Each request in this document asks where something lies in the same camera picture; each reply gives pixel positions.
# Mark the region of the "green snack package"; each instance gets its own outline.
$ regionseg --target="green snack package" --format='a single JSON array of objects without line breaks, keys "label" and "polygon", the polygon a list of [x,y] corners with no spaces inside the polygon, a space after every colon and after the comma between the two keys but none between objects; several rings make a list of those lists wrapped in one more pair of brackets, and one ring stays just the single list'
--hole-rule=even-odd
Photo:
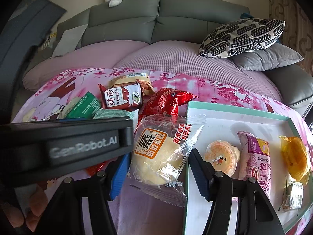
[{"label": "green snack package", "polygon": [[101,109],[95,113],[93,119],[129,117],[133,121],[133,127],[135,130],[138,123],[138,111],[139,109],[134,111]]},{"label": "green snack package", "polygon": [[92,118],[101,108],[101,102],[90,92],[85,94],[67,114],[66,118]]}]

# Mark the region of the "sofa backrest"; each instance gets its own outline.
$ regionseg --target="sofa backrest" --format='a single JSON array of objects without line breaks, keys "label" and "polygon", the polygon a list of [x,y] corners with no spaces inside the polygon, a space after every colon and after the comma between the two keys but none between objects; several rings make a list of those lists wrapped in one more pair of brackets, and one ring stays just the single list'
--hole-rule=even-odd
[{"label": "sofa backrest", "polygon": [[222,0],[123,0],[113,8],[105,2],[60,23],[54,47],[65,30],[85,24],[78,48],[111,40],[201,44],[217,26],[240,19],[244,12],[249,9]]}]

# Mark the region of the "red logo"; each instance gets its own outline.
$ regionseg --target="red logo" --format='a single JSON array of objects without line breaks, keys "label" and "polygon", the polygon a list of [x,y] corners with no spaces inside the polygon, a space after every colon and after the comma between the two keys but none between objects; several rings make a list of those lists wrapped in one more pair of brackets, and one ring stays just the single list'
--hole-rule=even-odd
[{"label": "red logo", "polygon": [[256,167],[253,167],[253,168],[252,168],[251,176],[254,177],[256,180],[258,180],[258,178],[259,178],[259,172],[258,172],[258,169],[257,169]]}]

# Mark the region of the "gray leather sofa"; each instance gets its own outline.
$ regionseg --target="gray leather sofa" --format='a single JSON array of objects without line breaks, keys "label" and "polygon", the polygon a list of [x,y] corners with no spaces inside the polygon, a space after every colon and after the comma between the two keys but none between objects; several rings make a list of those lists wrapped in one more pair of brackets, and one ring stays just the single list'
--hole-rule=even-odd
[{"label": "gray leather sofa", "polygon": [[[178,40],[201,44],[220,24],[249,13],[247,7],[222,0],[123,0],[113,8],[108,3],[92,6],[60,23],[57,40],[65,30],[88,24],[76,48],[110,40],[135,40],[152,44],[164,40]],[[49,58],[54,48],[39,52],[27,71]],[[277,86],[283,101],[305,116],[313,103],[313,78],[299,66],[266,71]]]}]

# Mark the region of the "pink floral tablecloth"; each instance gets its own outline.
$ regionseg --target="pink floral tablecloth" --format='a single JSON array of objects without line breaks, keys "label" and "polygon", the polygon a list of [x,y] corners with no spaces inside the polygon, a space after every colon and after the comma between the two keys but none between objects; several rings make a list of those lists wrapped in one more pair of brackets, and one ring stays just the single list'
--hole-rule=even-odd
[{"label": "pink floral tablecloth", "polygon": [[[62,109],[74,98],[82,97],[87,92],[101,99],[98,83],[107,86],[114,77],[142,70],[119,69],[79,69],[67,70],[39,89],[21,108],[13,122],[40,121],[55,119]],[[310,161],[313,164],[313,136],[302,117],[284,104],[243,88],[226,85],[208,79],[188,76],[181,73],[146,71],[155,91],[162,87],[189,91],[199,98],[198,101],[227,104],[251,109],[263,110],[290,117],[301,139],[308,146]],[[184,115],[186,105],[179,109]],[[300,234],[313,215],[311,207],[288,234]]]}]

